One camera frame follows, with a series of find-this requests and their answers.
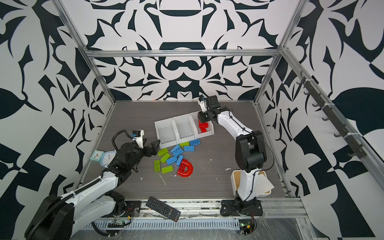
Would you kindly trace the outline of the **green lego brick left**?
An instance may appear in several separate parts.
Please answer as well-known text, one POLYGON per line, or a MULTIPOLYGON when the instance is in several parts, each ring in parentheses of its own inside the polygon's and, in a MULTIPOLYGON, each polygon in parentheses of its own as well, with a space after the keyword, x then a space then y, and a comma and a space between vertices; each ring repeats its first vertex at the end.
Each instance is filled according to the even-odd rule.
POLYGON ((155 173, 158 173, 161 171, 161 162, 160 160, 155 160, 154 161, 154 171, 155 173))

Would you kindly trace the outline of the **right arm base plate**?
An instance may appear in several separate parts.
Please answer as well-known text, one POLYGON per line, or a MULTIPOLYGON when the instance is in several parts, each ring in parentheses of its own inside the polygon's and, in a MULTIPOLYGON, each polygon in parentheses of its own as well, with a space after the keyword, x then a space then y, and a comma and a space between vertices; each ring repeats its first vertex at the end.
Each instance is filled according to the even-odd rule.
POLYGON ((242 201, 241 199, 221 201, 220 214, 223 217, 240 215, 261 217, 263 213, 261 201, 257 198, 249 201, 242 201))

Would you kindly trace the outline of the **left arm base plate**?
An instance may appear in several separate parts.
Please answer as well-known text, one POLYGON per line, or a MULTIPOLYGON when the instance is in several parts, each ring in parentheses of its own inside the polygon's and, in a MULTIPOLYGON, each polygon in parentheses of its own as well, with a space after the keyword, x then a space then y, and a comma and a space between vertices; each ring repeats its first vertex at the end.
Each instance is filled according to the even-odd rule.
POLYGON ((138 217, 141 213, 141 201, 125 201, 122 218, 138 217))

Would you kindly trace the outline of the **green circuit board right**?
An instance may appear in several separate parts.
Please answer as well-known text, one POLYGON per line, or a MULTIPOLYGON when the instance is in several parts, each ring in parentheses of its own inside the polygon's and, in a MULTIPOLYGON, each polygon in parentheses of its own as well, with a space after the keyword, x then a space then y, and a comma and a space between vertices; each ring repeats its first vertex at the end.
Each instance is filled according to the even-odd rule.
POLYGON ((250 235, 255 230, 256 225, 257 224, 255 221, 251 221, 251 222, 246 223, 246 224, 241 224, 240 225, 240 233, 243 235, 250 235))

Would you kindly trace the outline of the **green circuit board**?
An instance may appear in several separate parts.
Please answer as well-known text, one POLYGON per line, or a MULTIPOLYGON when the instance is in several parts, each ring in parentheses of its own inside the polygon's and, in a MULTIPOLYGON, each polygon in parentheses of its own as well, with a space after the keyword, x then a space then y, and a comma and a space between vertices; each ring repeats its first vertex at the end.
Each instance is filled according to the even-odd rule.
POLYGON ((251 222, 246 223, 246 224, 241 224, 240 225, 240 233, 243 235, 250 235, 255 230, 256 225, 257 224, 255 221, 251 221, 251 222))
POLYGON ((125 220, 114 220, 108 223, 108 228, 124 228, 129 225, 131 221, 126 222, 125 220))

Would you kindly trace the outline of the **blue lego brick slim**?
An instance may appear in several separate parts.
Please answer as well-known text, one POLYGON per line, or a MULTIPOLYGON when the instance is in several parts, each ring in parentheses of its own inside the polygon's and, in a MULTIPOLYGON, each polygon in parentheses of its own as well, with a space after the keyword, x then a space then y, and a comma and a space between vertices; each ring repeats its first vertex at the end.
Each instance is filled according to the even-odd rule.
POLYGON ((181 164, 183 158, 184 158, 183 155, 179 155, 179 156, 178 156, 178 159, 177 159, 177 161, 176 161, 176 165, 177 165, 177 166, 180 166, 180 164, 181 164))

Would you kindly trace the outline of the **red arch lego piece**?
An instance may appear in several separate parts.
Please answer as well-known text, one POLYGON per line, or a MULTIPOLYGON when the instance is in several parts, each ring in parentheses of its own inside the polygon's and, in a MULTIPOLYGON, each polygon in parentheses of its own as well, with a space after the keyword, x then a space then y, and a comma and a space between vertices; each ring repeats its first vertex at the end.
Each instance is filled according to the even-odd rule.
POLYGON ((177 175, 183 178, 188 178, 192 175, 193 170, 194 170, 193 165, 189 161, 183 159, 179 166, 177 175))

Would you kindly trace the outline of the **white three-compartment bin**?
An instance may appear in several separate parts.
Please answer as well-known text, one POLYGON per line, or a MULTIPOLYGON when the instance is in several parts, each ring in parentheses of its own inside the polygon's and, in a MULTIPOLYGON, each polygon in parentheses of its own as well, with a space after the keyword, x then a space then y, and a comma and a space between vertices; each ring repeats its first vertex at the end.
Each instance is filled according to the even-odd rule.
POLYGON ((205 138, 215 134, 212 121, 207 122, 206 132, 199 128, 198 112, 192 112, 155 122, 160 148, 169 148, 184 142, 205 138))

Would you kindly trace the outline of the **red lego brick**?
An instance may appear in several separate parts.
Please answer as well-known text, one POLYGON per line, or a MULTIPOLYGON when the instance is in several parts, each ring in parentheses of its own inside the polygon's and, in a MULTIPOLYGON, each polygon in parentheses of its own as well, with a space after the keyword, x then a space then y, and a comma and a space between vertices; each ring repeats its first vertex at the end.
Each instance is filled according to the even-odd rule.
POLYGON ((208 131, 210 131, 210 124, 208 122, 202 123, 200 120, 198 120, 198 123, 198 127, 201 133, 207 133, 208 131))

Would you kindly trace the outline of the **blue lego brick large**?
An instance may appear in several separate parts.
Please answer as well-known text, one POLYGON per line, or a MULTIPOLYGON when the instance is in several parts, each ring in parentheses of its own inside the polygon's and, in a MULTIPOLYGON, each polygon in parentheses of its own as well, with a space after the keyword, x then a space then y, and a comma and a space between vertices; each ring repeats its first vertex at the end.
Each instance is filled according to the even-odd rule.
POLYGON ((171 150, 171 153, 174 157, 178 157, 180 156, 182 153, 184 152, 184 150, 179 146, 179 145, 176 145, 172 150, 171 150))

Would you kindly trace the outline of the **black remote control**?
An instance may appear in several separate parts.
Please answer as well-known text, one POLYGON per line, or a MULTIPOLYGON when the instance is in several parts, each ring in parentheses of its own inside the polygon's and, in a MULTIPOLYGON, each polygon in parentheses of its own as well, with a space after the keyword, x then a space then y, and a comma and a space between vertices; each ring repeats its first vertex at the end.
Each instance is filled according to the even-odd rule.
POLYGON ((155 199, 154 197, 149 197, 149 199, 146 202, 146 206, 149 209, 159 213, 163 217, 169 220, 172 220, 174 222, 177 222, 181 215, 181 212, 179 210, 169 206, 168 204, 158 199, 155 199))

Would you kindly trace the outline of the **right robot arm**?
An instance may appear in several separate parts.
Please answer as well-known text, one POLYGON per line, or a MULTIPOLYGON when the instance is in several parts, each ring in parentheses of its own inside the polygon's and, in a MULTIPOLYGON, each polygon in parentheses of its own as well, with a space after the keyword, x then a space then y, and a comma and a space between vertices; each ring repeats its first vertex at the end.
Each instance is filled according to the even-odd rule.
POLYGON ((241 170, 240 184, 236 190, 241 203, 266 196, 274 188, 262 169, 267 161, 267 151, 272 149, 265 143, 260 131, 253 131, 241 123, 227 107, 222 107, 217 96, 200 96, 198 104, 201 111, 198 119, 201 123, 214 121, 234 138, 235 160, 241 170))

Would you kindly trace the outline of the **small teal alarm clock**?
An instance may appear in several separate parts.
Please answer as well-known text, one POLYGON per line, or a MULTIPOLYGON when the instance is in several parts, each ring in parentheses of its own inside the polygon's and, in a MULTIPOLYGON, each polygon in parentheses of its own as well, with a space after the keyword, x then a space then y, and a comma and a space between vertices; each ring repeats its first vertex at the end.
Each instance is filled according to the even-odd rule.
POLYGON ((94 152, 92 153, 92 155, 90 157, 90 160, 94 161, 94 162, 100 162, 104 153, 105 152, 103 152, 103 151, 94 150, 94 152))

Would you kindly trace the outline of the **blue rimmed round clock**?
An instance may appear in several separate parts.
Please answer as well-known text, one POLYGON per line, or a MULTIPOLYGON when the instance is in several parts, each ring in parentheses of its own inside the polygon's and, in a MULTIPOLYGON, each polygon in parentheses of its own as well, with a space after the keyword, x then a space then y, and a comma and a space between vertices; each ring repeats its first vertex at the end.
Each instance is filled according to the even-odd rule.
POLYGON ((100 165, 104 168, 107 168, 108 165, 112 162, 114 157, 116 156, 116 151, 108 151, 102 154, 100 158, 100 165))

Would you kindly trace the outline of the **green lego brick upper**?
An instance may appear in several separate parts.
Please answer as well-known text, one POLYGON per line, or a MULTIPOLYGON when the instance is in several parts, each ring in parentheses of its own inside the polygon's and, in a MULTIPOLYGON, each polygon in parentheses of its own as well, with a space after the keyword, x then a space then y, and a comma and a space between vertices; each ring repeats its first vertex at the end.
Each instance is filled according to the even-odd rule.
POLYGON ((158 151, 158 156, 161 157, 161 156, 165 155, 168 152, 169 151, 168 151, 167 148, 161 149, 161 150, 158 151))

